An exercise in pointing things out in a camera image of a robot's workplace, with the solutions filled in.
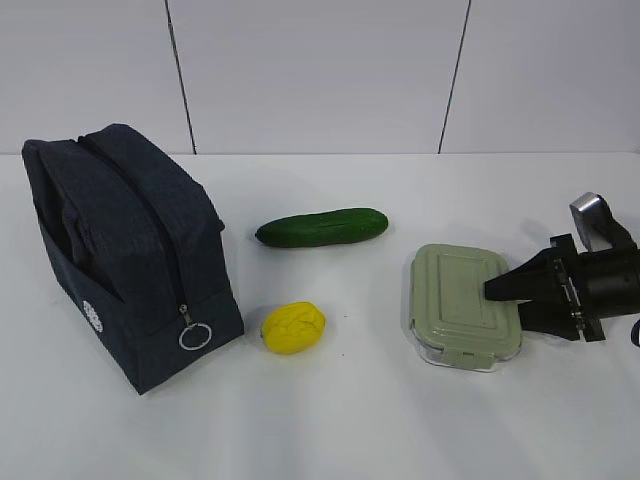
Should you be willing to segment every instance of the zipper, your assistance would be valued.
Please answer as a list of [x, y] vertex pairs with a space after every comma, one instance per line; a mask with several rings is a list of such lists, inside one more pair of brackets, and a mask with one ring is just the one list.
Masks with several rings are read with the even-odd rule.
[[171, 286], [173, 287], [173, 293], [176, 296], [176, 303], [178, 307], [178, 312], [184, 318], [187, 327], [190, 327], [193, 324], [191, 319], [191, 315], [189, 315], [189, 307], [187, 306], [187, 295], [184, 291], [184, 286], [182, 284], [182, 278], [180, 275], [180, 266], [178, 262], [178, 252], [176, 251], [176, 247], [171, 240], [171, 235], [169, 234], [169, 230], [162, 222], [160, 215], [153, 208], [151, 202], [145, 197], [145, 195], [140, 191], [136, 183], [133, 179], [125, 172], [120, 165], [118, 165], [104, 150], [102, 150], [93, 140], [87, 137], [79, 137], [78, 145], [80, 145], [85, 150], [92, 153], [95, 157], [104, 163], [107, 168], [116, 173], [131, 189], [131, 191], [138, 197], [140, 203], [143, 208], [146, 210], [149, 218], [151, 219], [154, 227], [158, 232], [158, 237], [160, 238], [160, 243], [162, 243], [162, 248], [165, 253], [165, 259], [167, 262], [167, 267], [169, 269], [169, 277], [171, 279]]

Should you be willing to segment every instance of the food container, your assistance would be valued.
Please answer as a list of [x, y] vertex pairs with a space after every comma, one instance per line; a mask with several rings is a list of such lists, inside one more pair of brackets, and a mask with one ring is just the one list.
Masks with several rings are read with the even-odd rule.
[[493, 371], [522, 343], [516, 302], [484, 298], [484, 282], [508, 271], [500, 255], [432, 244], [411, 265], [411, 329], [427, 362]]

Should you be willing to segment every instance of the zipper pull ring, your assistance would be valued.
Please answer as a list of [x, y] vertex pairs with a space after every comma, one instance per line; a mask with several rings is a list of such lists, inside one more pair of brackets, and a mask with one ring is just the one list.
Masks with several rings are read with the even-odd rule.
[[187, 307], [184, 303], [180, 305], [180, 315], [184, 318], [184, 322], [187, 324], [187, 328], [193, 327], [193, 320], [191, 319], [191, 315], [189, 315], [189, 307]]
[[[187, 324], [187, 326], [184, 327], [184, 330], [182, 330], [180, 337], [178, 337], [178, 344], [182, 349], [187, 351], [200, 350], [202, 347], [204, 347], [211, 341], [211, 337], [213, 336], [211, 327], [206, 323], [200, 323], [200, 322], [194, 323], [194, 321], [191, 318], [191, 315], [189, 315], [189, 307], [187, 307], [185, 304], [180, 305], [179, 310], [180, 310], [180, 315], [182, 315], [182, 318], [184, 318], [184, 322]], [[200, 327], [205, 330], [204, 333], [206, 335], [206, 338], [202, 340], [198, 345], [185, 344], [185, 341], [184, 341], [185, 333], [191, 332], [196, 327]]]

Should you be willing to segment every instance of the metal ring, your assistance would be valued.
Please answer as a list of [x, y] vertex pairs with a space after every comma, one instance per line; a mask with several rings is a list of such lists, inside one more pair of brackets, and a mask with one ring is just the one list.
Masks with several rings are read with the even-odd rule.
[[[207, 339], [202, 342], [200, 345], [196, 345], [195, 347], [188, 347], [184, 344], [184, 334], [187, 333], [189, 330], [193, 330], [196, 327], [201, 327], [204, 328], [207, 331]], [[178, 338], [178, 343], [180, 344], [180, 347], [183, 350], [187, 350], [189, 352], [193, 351], [193, 350], [200, 350], [202, 347], [204, 347], [205, 345], [207, 345], [210, 341], [211, 341], [211, 337], [213, 336], [213, 332], [211, 331], [211, 327], [209, 325], [207, 325], [206, 323], [193, 323], [191, 325], [189, 325], [188, 327], [185, 327], [185, 329], [182, 331], [182, 333], [180, 334], [180, 337]]]

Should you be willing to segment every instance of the lunch bag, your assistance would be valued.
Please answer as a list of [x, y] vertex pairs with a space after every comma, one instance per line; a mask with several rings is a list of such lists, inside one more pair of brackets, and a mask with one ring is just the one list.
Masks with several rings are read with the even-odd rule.
[[244, 333], [224, 225], [153, 143], [114, 124], [22, 156], [58, 283], [138, 393]]

